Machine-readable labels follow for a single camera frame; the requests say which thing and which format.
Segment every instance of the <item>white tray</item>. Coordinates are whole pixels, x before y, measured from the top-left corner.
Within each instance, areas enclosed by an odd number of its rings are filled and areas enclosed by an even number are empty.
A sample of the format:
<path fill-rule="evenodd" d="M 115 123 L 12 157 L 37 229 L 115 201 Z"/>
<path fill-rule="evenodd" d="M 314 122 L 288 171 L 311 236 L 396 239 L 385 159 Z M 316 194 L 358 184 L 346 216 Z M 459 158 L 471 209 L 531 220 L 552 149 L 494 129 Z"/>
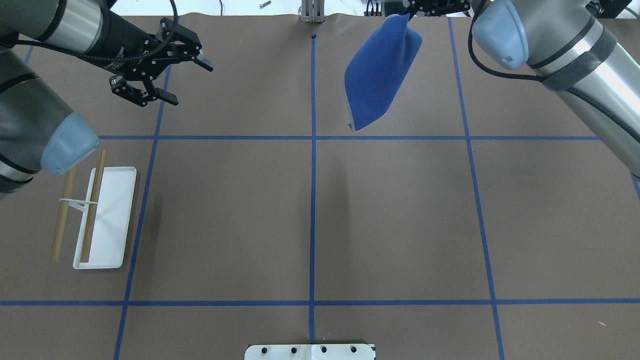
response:
<path fill-rule="evenodd" d="M 136 173 L 137 171 L 134 167 L 104 168 L 89 262 L 80 262 L 87 217 L 87 212 L 85 211 L 83 212 L 78 232 L 74 268 L 107 269 L 122 266 L 124 250 L 127 245 L 131 204 L 133 203 L 133 193 L 136 186 Z M 89 186 L 86 191 L 87 201 L 91 197 L 94 175 L 95 168 L 91 171 L 91 177 L 89 178 Z"/>
<path fill-rule="evenodd" d="M 375 360 L 375 348 L 373 344 L 252 345 L 244 360 Z"/>

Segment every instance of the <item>cable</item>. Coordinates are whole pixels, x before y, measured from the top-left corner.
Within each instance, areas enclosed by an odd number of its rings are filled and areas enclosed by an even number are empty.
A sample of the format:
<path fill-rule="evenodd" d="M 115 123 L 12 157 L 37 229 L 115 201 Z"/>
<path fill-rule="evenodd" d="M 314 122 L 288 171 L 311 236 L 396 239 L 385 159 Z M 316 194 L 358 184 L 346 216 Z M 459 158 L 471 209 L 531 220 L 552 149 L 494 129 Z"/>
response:
<path fill-rule="evenodd" d="M 626 7 L 626 8 L 625 8 L 625 10 L 626 10 L 626 11 L 628 11 L 628 12 L 630 12 L 631 14 L 633 14 L 633 16 L 635 16 L 635 17 L 636 17 L 636 19 L 640 19 L 640 15 L 638 15 L 638 13 L 637 13 L 637 12 L 635 12 L 635 11 L 633 11 L 631 8 Z"/>
<path fill-rule="evenodd" d="M 476 54 L 474 53 L 474 46 L 473 46 L 473 28 L 474 28 L 474 24 L 476 23 L 476 20 L 478 19 L 478 17 L 480 16 L 480 14 L 482 13 L 482 8 L 484 6 L 484 4 L 486 3 L 486 0 L 482 0 L 480 1 L 480 4 L 477 7 L 477 10 L 475 11 L 473 20 L 471 20 L 471 27 L 469 27 L 469 38 L 468 38 L 468 42 L 467 42 L 467 46 L 469 48 L 469 55 L 471 55 L 471 60 L 474 61 L 474 63 L 480 68 L 482 69 L 482 71 L 486 72 L 487 74 L 491 74 L 493 76 L 497 76 L 499 78 L 505 78 L 505 79 L 519 79 L 519 80 L 531 80 L 531 81 L 537 81 L 537 82 L 542 82 L 544 81 L 544 78 L 540 77 L 540 76 L 536 76 L 536 75 L 520 75 L 520 74 L 508 74 L 506 72 L 499 72 L 493 69 L 489 69 L 488 67 L 484 66 L 484 64 L 482 64 L 480 62 L 480 60 L 478 60 Z"/>
<path fill-rule="evenodd" d="M 566 92 L 569 94 L 577 96 L 579 99 L 582 99 L 587 104 L 593 106 L 598 111 L 606 115 L 609 119 L 616 123 L 616 125 L 620 126 L 622 130 L 624 130 L 627 134 L 629 134 L 635 141 L 640 142 L 640 134 L 632 127 L 629 126 L 621 117 L 617 116 L 613 111 L 607 108 L 604 104 L 598 102 L 597 100 L 591 98 L 589 95 L 581 92 L 576 88 L 569 88 Z"/>
<path fill-rule="evenodd" d="M 158 47 L 156 47 L 155 49 L 153 49 L 151 52 L 149 52 L 147 54 L 142 54 L 142 55 L 137 55 L 137 56 L 130 56 L 130 57 L 127 57 L 127 58 L 106 58 L 106 57 L 103 57 L 103 56 L 85 55 L 85 54 L 81 54 L 81 53 L 77 53 L 75 51 L 71 51 L 71 50 L 65 49 L 64 47 L 59 47 L 59 46 L 55 46 L 55 45 L 51 45 L 51 44 L 45 44 L 43 42 L 30 41 L 30 40 L 17 40 L 12 44 L 6 44 L 6 43 L 3 43 L 3 42 L 0 42 L 0 46 L 13 47 L 13 45 L 32 45 L 32 46 L 36 46 L 36 47 L 43 47 L 45 49 L 57 51 L 59 53 L 75 56 L 76 58 L 79 58 L 79 59 L 82 59 L 82 60 L 85 60 L 85 61 L 129 62 L 129 61 L 142 60 L 142 59 L 148 58 L 150 56 L 153 56 L 153 55 L 155 55 L 157 53 L 160 53 L 164 49 L 164 47 L 167 44 L 169 44 L 173 39 L 173 34 L 175 32 L 175 28 L 176 28 L 176 26 L 178 26 L 178 9 L 175 7 L 175 1 L 174 0 L 169 0 L 169 2 L 171 2 L 171 8 L 173 10 L 173 26 L 169 30 L 169 33 L 167 34 L 167 37 L 162 42 L 162 44 L 158 45 Z"/>
<path fill-rule="evenodd" d="M 468 49 L 469 49 L 469 55 L 471 55 L 471 59 L 474 61 L 474 63 L 482 71 L 484 71 L 484 72 L 486 72 L 488 74 L 497 76 L 499 78 L 531 80 L 531 81 L 537 81 L 537 82 L 540 82 L 540 83 L 543 82 L 545 80 L 545 78 L 543 78 L 541 76 L 523 75 L 523 74 L 508 74 L 506 72 L 499 72 L 499 71 L 496 71 L 496 70 L 493 70 L 493 69 L 489 69 L 488 67 L 484 66 L 484 64 L 482 64 L 480 62 L 480 60 L 478 60 L 478 58 L 476 57 L 476 54 L 474 53 L 474 49 L 473 49 L 472 29 L 474 27 L 474 23 L 476 22 L 477 18 L 480 16 L 480 14 L 482 12 L 482 8 L 483 8 L 485 3 L 486 3 L 486 0 L 482 0 L 480 2 L 480 5 L 478 5 L 477 10 L 475 11 L 474 18 L 473 18 L 473 20 L 471 20 L 471 27 L 469 28 L 469 39 L 468 39 L 468 44 L 467 44 L 468 45 Z M 640 143 L 640 133 L 638 133 L 634 128 L 629 126 L 629 124 L 627 124 L 621 117 L 617 116 L 605 104 L 602 104 L 601 102 L 598 102 L 597 100 L 591 98 L 586 93 L 584 93 L 584 92 L 582 92 L 582 91 L 580 91 L 580 90 L 578 90 L 578 89 L 576 89 L 574 87 L 571 87 L 571 88 L 567 89 L 566 92 L 578 97 L 579 99 L 583 100 L 587 104 L 589 104 L 592 107 L 594 107 L 595 109 L 597 109 L 600 113 L 604 114 L 606 117 L 611 119 L 616 125 L 620 126 L 620 128 L 622 128 L 622 130 L 624 130 L 635 141 Z"/>

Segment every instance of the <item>floor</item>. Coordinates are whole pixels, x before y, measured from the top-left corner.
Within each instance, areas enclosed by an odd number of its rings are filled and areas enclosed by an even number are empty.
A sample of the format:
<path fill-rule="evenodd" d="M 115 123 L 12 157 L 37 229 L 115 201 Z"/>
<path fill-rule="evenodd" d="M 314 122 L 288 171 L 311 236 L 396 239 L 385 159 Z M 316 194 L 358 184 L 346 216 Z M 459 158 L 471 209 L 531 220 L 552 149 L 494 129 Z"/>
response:
<path fill-rule="evenodd" d="M 640 185 L 553 93 L 475 68 L 468 19 L 411 22 L 422 49 L 357 133 L 342 77 L 380 19 L 181 20 L 215 70 L 159 79 L 177 107 L 138 108 L 106 72 L 20 49 L 138 183 L 115 270 L 72 268 L 75 211 L 49 263 L 62 177 L 3 201 L 0 358 L 361 341 L 393 360 L 637 359 Z M 605 24 L 640 60 L 640 24 Z"/>

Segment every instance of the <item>blue towel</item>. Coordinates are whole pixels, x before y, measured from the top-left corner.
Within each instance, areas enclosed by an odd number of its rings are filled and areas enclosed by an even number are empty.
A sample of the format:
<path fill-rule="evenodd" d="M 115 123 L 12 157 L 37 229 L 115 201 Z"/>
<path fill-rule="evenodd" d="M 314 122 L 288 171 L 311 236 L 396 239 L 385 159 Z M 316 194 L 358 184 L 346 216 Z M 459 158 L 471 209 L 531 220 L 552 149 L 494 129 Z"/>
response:
<path fill-rule="evenodd" d="M 409 14 L 388 17 L 355 54 L 344 73 L 351 128 L 384 115 L 404 81 L 422 37 L 407 26 Z"/>

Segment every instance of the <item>wooden stick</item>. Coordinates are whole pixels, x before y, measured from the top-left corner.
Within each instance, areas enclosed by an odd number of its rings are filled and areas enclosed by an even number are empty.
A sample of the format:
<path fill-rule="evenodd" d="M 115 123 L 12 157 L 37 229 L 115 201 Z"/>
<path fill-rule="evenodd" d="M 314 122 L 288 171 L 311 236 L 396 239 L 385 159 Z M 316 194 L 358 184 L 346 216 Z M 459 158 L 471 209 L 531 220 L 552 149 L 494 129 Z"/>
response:
<path fill-rule="evenodd" d="M 65 177 L 65 187 L 62 189 L 62 198 L 69 199 L 71 197 L 71 190 L 74 187 L 74 176 L 76 175 L 76 168 L 72 167 L 67 171 Z M 60 258 L 60 249 L 62 248 L 62 237 L 65 234 L 65 225 L 67 224 L 67 211 L 69 206 L 66 201 L 60 201 L 58 204 L 58 220 L 56 221 L 55 235 L 53 236 L 53 243 L 51 244 L 51 255 L 49 260 L 52 263 L 57 263 Z"/>
<path fill-rule="evenodd" d="M 91 189 L 90 201 L 98 202 L 100 198 L 100 187 L 102 186 L 102 175 L 104 173 L 104 164 L 107 158 L 107 150 L 100 150 L 98 155 L 98 165 L 95 167 L 93 175 L 93 187 Z M 91 240 L 93 238 L 93 227 L 95 226 L 95 214 L 98 211 L 98 204 L 89 204 L 89 211 L 86 217 L 86 226 L 84 228 L 84 238 L 82 242 L 82 253 L 80 253 L 80 262 L 89 262 L 89 253 L 91 252 Z"/>

